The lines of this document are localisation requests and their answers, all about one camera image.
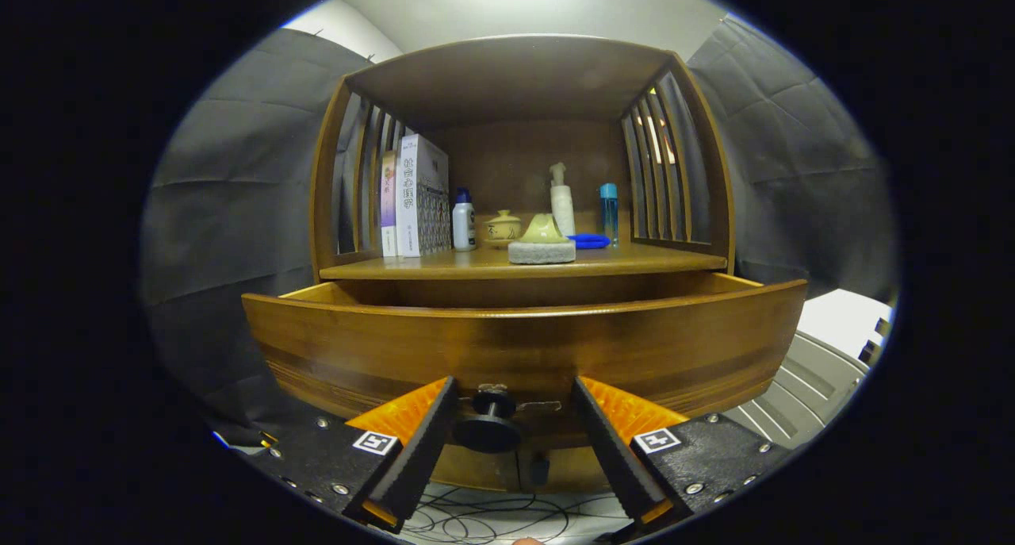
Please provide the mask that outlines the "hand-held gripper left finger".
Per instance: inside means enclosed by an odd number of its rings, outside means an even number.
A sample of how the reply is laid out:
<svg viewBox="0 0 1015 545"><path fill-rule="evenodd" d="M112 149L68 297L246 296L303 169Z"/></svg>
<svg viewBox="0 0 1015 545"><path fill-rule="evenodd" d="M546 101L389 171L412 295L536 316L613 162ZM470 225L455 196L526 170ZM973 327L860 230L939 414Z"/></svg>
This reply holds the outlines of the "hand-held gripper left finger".
<svg viewBox="0 0 1015 545"><path fill-rule="evenodd" d="M342 419L312 410L238 456L314 508L398 534L416 513L459 409L452 376Z"/></svg>

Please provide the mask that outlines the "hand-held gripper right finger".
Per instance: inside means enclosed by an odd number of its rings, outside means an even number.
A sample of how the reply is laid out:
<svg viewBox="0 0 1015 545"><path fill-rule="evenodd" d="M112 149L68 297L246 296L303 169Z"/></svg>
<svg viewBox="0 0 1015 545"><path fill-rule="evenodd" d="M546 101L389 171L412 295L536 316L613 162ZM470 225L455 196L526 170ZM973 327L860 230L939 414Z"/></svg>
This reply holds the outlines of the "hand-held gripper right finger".
<svg viewBox="0 0 1015 545"><path fill-rule="evenodd" d="M715 509L791 457L721 414L689 418L593 378L574 378L570 400L635 529Z"/></svg>

